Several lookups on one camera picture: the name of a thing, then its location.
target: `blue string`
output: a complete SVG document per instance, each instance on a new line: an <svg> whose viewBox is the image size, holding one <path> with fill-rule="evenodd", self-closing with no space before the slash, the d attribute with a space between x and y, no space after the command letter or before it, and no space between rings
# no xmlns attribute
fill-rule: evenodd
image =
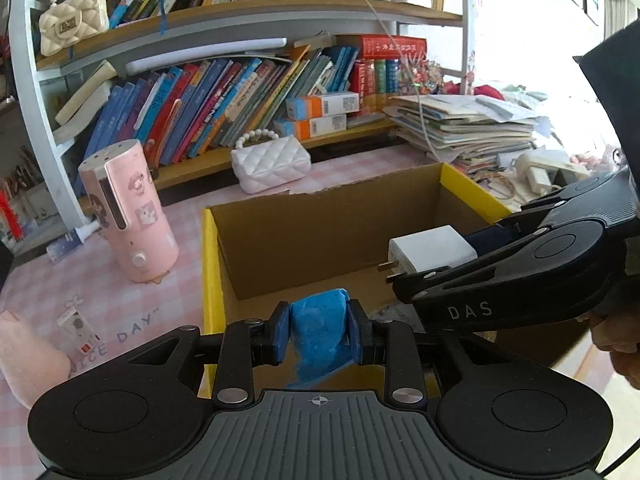
<svg viewBox="0 0 640 480"><path fill-rule="evenodd" d="M158 0L160 4L160 36L166 32L166 12L164 12L164 0Z"/></svg>

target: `white charger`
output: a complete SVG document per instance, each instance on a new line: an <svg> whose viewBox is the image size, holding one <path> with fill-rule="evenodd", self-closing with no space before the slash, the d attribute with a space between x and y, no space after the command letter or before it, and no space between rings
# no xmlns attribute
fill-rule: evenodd
<svg viewBox="0 0 640 480"><path fill-rule="evenodd" d="M389 240L388 262L397 272L456 267L477 257L476 250L450 225Z"/></svg>

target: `human hand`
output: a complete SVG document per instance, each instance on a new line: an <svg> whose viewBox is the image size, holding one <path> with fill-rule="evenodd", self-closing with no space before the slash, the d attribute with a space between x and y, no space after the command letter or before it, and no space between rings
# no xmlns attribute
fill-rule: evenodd
<svg viewBox="0 0 640 480"><path fill-rule="evenodd" d="M640 390L640 307L620 311L607 319L591 314L589 324L594 345L609 352L615 371Z"/></svg>

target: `white shelf frame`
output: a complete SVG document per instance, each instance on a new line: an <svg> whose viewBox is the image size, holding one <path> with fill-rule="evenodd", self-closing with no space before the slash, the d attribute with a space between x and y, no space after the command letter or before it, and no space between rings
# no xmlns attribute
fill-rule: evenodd
<svg viewBox="0 0 640 480"><path fill-rule="evenodd" d="M44 106L45 99L42 85L47 82L59 80L62 77L70 77L79 74L92 64L103 59L125 54L133 49L146 45L155 44L158 41L179 38L186 34L193 34L198 31L213 31L224 27L243 27L252 23L285 22L304 23L308 20L331 21L334 25L338 22L369 23L366 27L377 27L375 18L369 13L351 12L338 9L318 9L318 10L284 10L280 13L257 13L251 16L236 16L229 18L218 18L175 27L168 30L164 36L158 33L146 34L125 41L121 44L106 48L100 52L89 54L81 59L69 63L61 68L51 68L48 70L37 70L33 41L31 41L31 13L42 11L46 5L36 0L11 0L12 8L9 18L9 42L12 52L12 65L14 68L18 100L24 117L24 123L29 134L31 145L38 159L38 164L49 188L53 201L62 216L66 227L71 230L86 224L89 219L84 215L76 198L72 184L66 176L62 156L73 145L73 142L66 142L56 145L49 118ZM446 75L460 78L461 93L472 91L474 67L474 22L476 13L476 0L463 0L462 22L452 22L449 20L411 18L407 16L396 16L392 13L380 13L381 19L385 22L389 30L396 34L402 34L405 25L439 25L443 27L462 27L462 65L460 70L444 69Z"/></svg>

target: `pink plush toy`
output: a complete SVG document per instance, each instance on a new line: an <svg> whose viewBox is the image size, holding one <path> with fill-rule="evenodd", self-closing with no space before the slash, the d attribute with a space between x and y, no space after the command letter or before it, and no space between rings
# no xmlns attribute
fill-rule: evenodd
<svg viewBox="0 0 640 480"><path fill-rule="evenodd" d="M44 392L68 379L71 362L27 322L5 310L0 314L0 370L15 398L31 409Z"/></svg>

